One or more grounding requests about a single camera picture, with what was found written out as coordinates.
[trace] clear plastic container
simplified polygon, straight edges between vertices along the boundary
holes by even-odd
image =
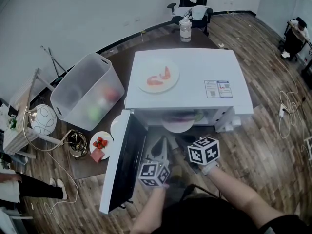
[[[112,63],[92,53],[68,72],[50,100],[59,119],[90,131],[124,92]]]
[[[182,42],[189,42],[192,34],[192,23],[185,17],[180,20],[180,36]]]

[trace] hand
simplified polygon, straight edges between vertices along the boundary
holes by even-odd
[[[21,176],[19,174],[12,174],[12,181],[20,181],[22,183]]]

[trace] person sitting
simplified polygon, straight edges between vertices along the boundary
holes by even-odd
[[[288,21],[291,29],[286,33],[283,58],[292,59],[301,50],[303,42],[309,42],[307,24],[301,18],[297,19]]]

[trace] glove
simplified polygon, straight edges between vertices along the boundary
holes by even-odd
[[[219,164],[217,162],[213,161],[213,162],[209,163],[208,165],[204,166],[203,169],[201,169],[201,171],[203,172],[204,175],[207,175],[209,173],[210,169],[212,167],[215,167],[215,166],[219,167]]]

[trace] white plate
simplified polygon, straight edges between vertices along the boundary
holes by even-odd
[[[97,132],[95,135],[92,136],[91,140],[90,140],[90,152],[92,153],[95,150],[95,147],[92,145],[93,142],[98,140],[98,137],[101,137],[103,140],[107,140],[107,146],[103,149],[101,149],[102,152],[104,152],[104,157],[102,159],[106,159],[111,155],[111,152],[113,151],[113,138],[111,137],[111,135],[107,132]]]
[[[120,119],[120,115],[118,115],[114,120],[113,120],[113,122],[112,122],[112,124],[111,124],[111,135],[112,135],[112,137],[113,138],[115,138],[116,136],[117,136],[117,134],[118,134],[118,129],[117,129],[117,127],[118,127],[118,121],[119,121],[119,119]]]
[[[140,76],[138,77],[138,86],[148,93],[161,93],[172,88],[179,80],[179,68],[171,60],[151,59],[141,64]],[[170,72],[169,79],[161,79],[160,74],[165,75],[165,68]],[[153,80],[163,82],[162,85],[149,85],[147,79],[156,76]]]
[[[183,121],[183,122],[167,122],[164,119],[161,119],[161,123],[164,126],[164,128],[166,128],[168,131],[172,132],[172,133],[183,133],[187,130],[189,130],[193,124],[194,124],[195,120],[189,120],[189,121]]]

